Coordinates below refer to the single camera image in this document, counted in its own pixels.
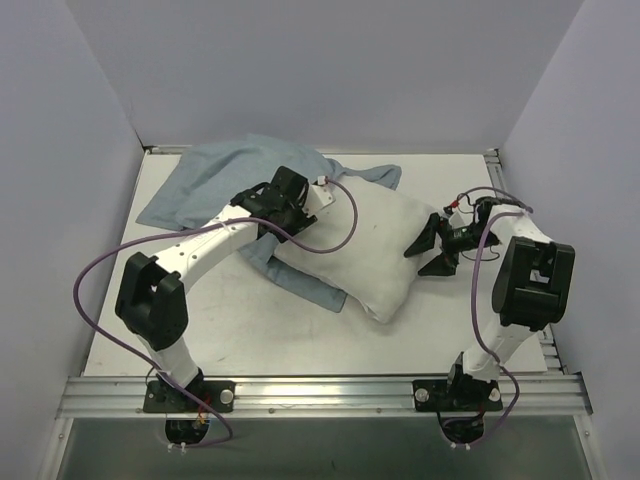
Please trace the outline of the blue-grey pillowcase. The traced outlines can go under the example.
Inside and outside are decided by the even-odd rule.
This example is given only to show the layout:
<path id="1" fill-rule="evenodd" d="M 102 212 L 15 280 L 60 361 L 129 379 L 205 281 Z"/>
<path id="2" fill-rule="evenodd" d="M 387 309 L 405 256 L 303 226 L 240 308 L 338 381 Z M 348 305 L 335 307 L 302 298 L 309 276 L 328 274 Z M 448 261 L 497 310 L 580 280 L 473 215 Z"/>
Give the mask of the blue-grey pillowcase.
<path id="1" fill-rule="evenodd" d="M 346 174 L 392 190 L 402 176 L 397 165 L 354 170 L 305 145 L 247 135 L 186 150 L 136 222 L 170 231 L 200 228 L 236 194 L 270 181 L 280 166 L 310 180 L 319 176 L 336 179 Z M 240 249 L 239 254 L 277 286 L 326 310 L 340 312 L 346 293 L 275 258 L 277 245 L 274 235 L 268 234 Z"/>

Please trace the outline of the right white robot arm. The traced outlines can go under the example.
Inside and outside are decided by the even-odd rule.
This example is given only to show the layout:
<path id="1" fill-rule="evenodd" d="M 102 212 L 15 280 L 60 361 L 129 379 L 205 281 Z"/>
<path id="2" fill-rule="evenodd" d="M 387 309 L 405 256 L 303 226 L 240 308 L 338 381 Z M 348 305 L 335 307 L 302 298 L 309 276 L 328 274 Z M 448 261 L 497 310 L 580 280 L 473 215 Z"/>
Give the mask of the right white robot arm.
<path id="1" fill-rule="evenodd" d="M 458 356 L 443 385 L 446 402 L 465 409 L 490 399 L 502 367 L 519 347 L 562 319 L 575 250 L 544 234 L 531 219 L 530 207 L 513 197 L 478 198 L 472 205 L 471 222 L 461 227 L 451 223 L 457 205 L 452 202 L 442 214 L 430 215 L 404 255 L 411 258 L 438 247 L 439 254 L 418 273 L 450 277 L 462 253 L 481 253 L 496 245 L 505 248 L 491 295 L 497 317 L 480 329 L 478 313 L 471 313 L 475 341 Z"/>

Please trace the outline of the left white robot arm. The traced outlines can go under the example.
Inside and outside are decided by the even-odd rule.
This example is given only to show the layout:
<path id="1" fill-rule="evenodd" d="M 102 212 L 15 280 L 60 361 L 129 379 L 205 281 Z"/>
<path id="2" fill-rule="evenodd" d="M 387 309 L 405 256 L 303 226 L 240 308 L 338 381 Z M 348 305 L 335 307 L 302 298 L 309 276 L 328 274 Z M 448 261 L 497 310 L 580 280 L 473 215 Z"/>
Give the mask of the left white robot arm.
<path id="1" fill-rule="evenodd" d="M 159 370 L 173 379 L 166 398 L 180 411 L 202 399 L 203 373 L 184 339 L 189 322 L 187 293 L 207 272 L 270 231 L 284 242 L 317 221 L 331 203 L 327 179 L 311 183 L 287 167 L 269 182 L 236 194 L 205 226 L 151 256 L 136 253 L 125 264 L 115 313 L 138 337 Z"/>

